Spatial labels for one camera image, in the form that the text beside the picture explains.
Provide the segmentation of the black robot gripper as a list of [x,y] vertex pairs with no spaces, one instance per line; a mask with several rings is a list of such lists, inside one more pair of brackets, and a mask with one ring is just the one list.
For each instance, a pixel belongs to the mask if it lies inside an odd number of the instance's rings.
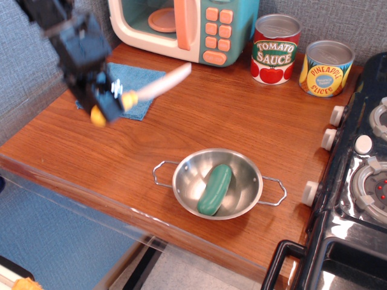
[[59,56],[65,82],[78,100],[92,100],[92,122],[113,122],[123,113],[123,85],[105,72],[111,47],[92,13],[73,13],[74,1],[17,1]]

